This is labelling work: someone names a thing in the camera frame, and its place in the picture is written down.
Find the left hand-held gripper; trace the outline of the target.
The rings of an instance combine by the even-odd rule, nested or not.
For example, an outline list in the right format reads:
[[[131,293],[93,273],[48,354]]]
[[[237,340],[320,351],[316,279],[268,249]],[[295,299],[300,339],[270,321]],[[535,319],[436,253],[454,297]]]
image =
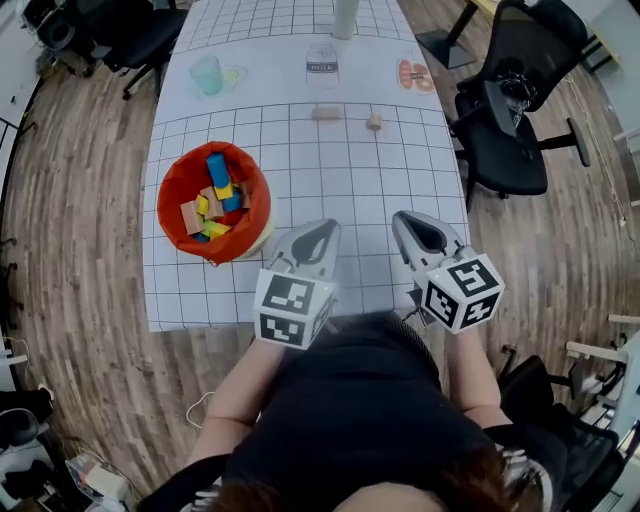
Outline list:
[[[306,350],[320,333],[335,302],[335,267],[341,226],[317,220],[282,235],[269,269],[259,272],[254,296],[258,339]]]

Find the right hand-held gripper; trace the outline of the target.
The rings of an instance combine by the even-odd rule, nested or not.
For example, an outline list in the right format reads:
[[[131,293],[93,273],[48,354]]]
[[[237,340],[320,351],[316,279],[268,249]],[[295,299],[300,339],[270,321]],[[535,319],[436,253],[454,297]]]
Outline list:
[[[414,271],[426,324],[437,322],[458,334],[495,315],[505,284],[486,254],[465,246],[449,224],[422,213],[396,212],[392,231],[403,262]]]

